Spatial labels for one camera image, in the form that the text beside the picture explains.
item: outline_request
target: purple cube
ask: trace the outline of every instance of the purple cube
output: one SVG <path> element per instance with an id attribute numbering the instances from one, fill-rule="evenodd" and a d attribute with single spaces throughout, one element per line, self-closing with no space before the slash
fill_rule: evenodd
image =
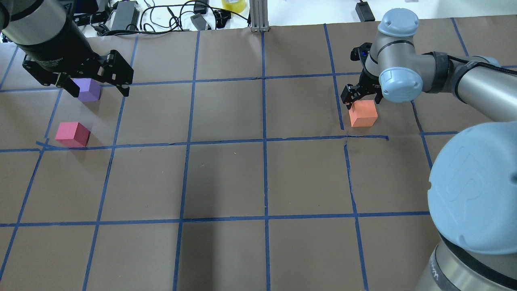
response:
<path id="1" fill-rule="evenodd" d="M 91 102 L 100 99 L 100 85 L 94 79 L 74 79 L 77 86 L 79 86 L 79 101 Z"/>

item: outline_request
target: pink cube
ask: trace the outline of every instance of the pink cube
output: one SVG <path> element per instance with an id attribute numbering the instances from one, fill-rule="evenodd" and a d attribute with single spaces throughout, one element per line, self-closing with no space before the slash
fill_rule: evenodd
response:
<path id="1" fill-rule="evenodd" d="M 61 122 L 56 140 L 67 148 L 82 148 L 88 143 L 90 131 L 79 122 Z"/>
<path id="2" fill-rule="evenodd" d="M 100 99 L 100 85 L 94 79 L 78 78 L 73 80 L 79 86 L 79 101 L 91 102 Z"/>

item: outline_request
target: white surface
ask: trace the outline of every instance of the white surface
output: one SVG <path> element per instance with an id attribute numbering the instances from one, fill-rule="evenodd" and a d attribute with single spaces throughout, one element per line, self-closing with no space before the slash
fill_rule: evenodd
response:
<path id="1" fill-rule="evenodd" d="M 223 0 L 209 0 L 209 5 L 222 8 Z M 240 14 L 248 17 L 249 0 L 246 1 L 246 8 Z M 355 6 L 358 0 L 269 0 L 268 19 L 269 25 L 306 25 L 322 23 L 346 23 L 359 22 Z M 419 0 L 418 2 L 406 2 L 405 0 L 368 0 L 368 4 L 376 20 L 392 8 L 407 8 L 412 10 L 420 19 L 448 18 L 448 17 L 471 17 L 488 15 L 517 14 L 517 0 Z M 138 0 L 139 10 L 147 8 L 144 0 Z M 185 0 L 155 0 L 156 5 L 183 4 Z M 179 7 L 171 7 L 172 11 L 179 15 Z M 184 11 L 191 11 L 193 6 L 186 6 Z M 143 23 L 149 22 L 149 11 L 143 18 Z M 192 13 L 182 17 L 184 29 L 196 30 L 190 21 Z M 214 16 L 208 10 L 204 15 L 206 21 L 215 27 Z M 156 8 L 153 12 L 153 20 L 162 25 L 168 25 L 171 15 L 166 8 Z M 242 28 L 248 26 L 244 19 L 232 16 L 226 24 L 228 28 Z M 156 27 L 157 31 L 166 30 Z M 91 27 L 83 27 L 86 36 L 95 36 L 96 32 Z"/>

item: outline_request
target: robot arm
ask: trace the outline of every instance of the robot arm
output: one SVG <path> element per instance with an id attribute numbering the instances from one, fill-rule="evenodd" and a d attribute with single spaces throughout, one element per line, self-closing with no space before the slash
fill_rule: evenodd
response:
<path id="1" fill-rule="evenodd" d="M 418 17 L 407 9 L 386 13 L 374 43 L 351 53 L 363 72 L 356 86 L 348 84 L 341 98 L 348 108 L 356 100 L 377 94 L 392 102 L 410 101 L 422 92 L 454 94 L 494 121 L 517 120 L 517 72 L 498 67 L 491 57 L 454 57 L 431 52 L 417 55 L 413 36 Z"/>
<path id="2" fill-rule="evenodd" d="M 385 14 L 374 43 L 351 53 L 359 83 L 341 98 L 350 108 L 366 95 L 403 102 L 422 92 L 454 94 L 494 121 L 455 135 L 431 170 L 431 218 L 447 240 L 478 254 L 517 253 L 517 72 L 490 57 L 415 53 L 419 20 L 407 9 Z"/>
<path id="3" fill-rule="evenodd" d="M 22 66 L 40 84 L 78 97 L 71 78 L 92 78 L 129 95 L 131 66 L 116 50 L 95 53 L 57 0 L 0 0 L 0 28 L 26 53 Z"/>

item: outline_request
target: orange cube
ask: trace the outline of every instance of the orange cube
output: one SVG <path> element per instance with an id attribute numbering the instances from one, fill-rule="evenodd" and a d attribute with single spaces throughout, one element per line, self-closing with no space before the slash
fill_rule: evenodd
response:
<path id="1" fill-rule="evenodd" d="M 373 100 L 357 100 L 348 112 L 352 127 L 372 126 L 378 117 Z"/>

